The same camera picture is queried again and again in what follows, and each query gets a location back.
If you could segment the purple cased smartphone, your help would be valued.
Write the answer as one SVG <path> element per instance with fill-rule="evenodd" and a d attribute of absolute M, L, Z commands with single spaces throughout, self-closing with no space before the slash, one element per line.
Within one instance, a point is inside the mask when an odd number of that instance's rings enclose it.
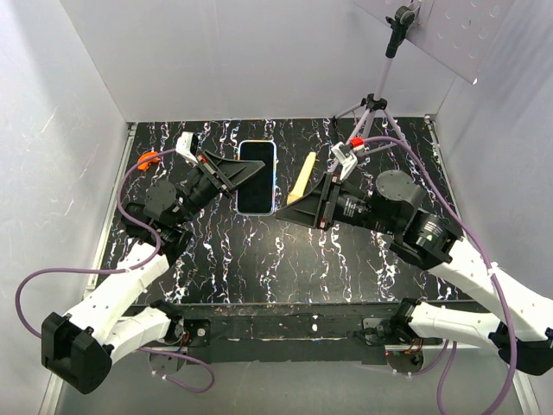
<path fill-rule="evenodd" d="M 264 166 L 237 192 L 236 210 L 266 216 L 275 208 L 277 148 L 273 141 L 245 140 L 238 146 L 240 161 L 261 161 Z"/>

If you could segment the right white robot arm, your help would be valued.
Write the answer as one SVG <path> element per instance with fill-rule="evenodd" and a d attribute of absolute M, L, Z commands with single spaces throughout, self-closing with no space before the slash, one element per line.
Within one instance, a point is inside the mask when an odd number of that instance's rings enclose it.
<path fill-rule="evenodd" d="M 388 234 L 391 251 L 402 261 L 450 282 L 485 308 L 474 313 L 405 298 L 392 317 L 369 329 L 370 335 L 405 344 L 442 338 L 495 351 L 504 362 L 515 356 L 517 370 L 526 374 L 551 370 L 551 299 L 486 266 L 458 229 L 421 208 L 424 196 L 400 170 L 381 173 L 371 195 L 326 173 L 276 218 L 313 229 L 343 222 Z"/>

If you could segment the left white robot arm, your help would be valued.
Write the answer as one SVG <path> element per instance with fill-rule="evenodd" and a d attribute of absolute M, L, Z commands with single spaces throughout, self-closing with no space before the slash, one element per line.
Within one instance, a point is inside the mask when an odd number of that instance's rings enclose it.
<path fill-rule="evenodd" d="M 218 195 L 231 196 L 264 168 L 264 162 L 225 159 L 199 153 L 184 185 L 159 180 L 142 203 L 124 208 L 124 224 L 137 239 L 119 269 L 65 315 L 51 313 L 41 325 L 41 362 L 79 392 L 88 394 L 111 367 L 150 342 L 182 342 L 182 313 L 156 300 L 130 317 L 134 301 L 186 251 L 192 233 L 185 229 Z"/>

